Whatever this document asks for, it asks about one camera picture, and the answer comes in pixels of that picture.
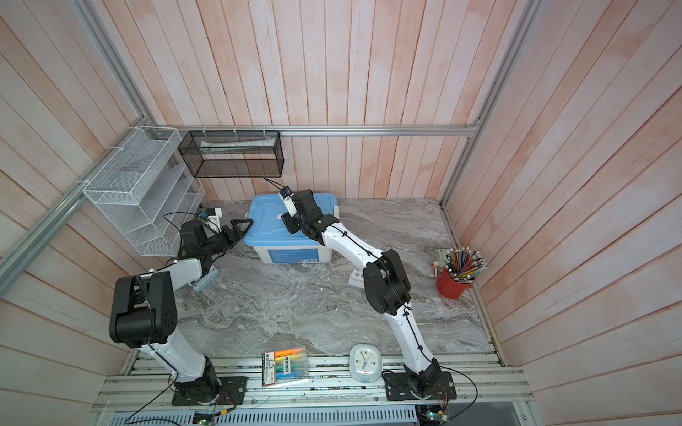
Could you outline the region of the blue plastic bin lid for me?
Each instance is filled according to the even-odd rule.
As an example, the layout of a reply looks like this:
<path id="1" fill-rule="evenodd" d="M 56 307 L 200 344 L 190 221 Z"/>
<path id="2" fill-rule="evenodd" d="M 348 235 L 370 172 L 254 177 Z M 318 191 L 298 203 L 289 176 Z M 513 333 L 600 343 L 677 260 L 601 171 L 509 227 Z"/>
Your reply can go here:
<path id="1" fill-rule="evenodd" d="M 320 246 L 320 243 L 309 239 L 301 231 L 291 234 L 282 221 L 282 216 L 287 213 L 280 195 L 255 197 L 248 215 L 254 224 L 244 238 L 245 243 L 250 247 Z"/>

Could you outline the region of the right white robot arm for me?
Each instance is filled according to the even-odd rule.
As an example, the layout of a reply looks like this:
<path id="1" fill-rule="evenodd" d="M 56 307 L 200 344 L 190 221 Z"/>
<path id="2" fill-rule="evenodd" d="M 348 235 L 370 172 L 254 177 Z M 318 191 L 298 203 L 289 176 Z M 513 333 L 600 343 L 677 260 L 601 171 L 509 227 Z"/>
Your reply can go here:
<path id="1" fill-rule="evenodd" d="M 410 303 L 411 285 L 400 255 L 395 250 L 371 246 L 339 218 L 324 214 L 311 190 L 295 193 L 286 186 L 279 195 L 287 209 L 282 221 L 290 233 L 302 232 L 341 254 L 362 273 L 370 306 L 386 318 L 399 343 L 410 391 L 419 399 L 426 398 L 442 370 L 417 326 Z"/>

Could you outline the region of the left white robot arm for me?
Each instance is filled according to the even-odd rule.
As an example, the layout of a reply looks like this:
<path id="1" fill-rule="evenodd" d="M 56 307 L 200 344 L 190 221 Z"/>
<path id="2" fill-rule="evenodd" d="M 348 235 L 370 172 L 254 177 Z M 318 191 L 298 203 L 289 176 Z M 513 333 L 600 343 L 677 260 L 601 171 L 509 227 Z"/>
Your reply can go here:
<path id="1" fill-rule="evenodd" d="M 175 291 L 207 277 L 216 259 L 225 256 L 253 226 L 233 219 L 219 229 L 196 218 L 179 229 L 179 252 L 171 266 L 117 280 L 109 323 L 111 339 L 151 356 L 170 372 L 181 399 L 209 405 L 221 383 L 211 361 L 178 330 Z"/>

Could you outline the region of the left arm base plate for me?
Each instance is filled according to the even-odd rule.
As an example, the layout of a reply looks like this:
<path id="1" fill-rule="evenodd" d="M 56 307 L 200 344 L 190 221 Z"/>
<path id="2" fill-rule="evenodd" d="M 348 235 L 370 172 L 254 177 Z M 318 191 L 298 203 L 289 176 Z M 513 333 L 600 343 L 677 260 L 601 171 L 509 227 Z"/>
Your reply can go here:
<path id="1" fill-rule="evenodd" d="M 239 406 L 243 404 L 248 378 L 219 376 L 216 380 L 197 379 L 175 385 L 172 406 Z"/>

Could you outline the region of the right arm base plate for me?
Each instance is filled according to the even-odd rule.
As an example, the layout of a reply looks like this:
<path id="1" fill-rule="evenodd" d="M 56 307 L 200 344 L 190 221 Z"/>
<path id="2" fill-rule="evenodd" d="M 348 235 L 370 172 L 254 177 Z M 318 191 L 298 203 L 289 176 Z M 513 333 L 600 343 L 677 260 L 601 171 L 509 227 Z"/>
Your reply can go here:
<path id="1" fill-rule="evenodd" d="M 457 399 L 451 373 L 441 373 L 433 383 L 420 383 L 410 373 L 382 372 L 385 395 L 389 401 L 430 400 L 450 401 Z"/>

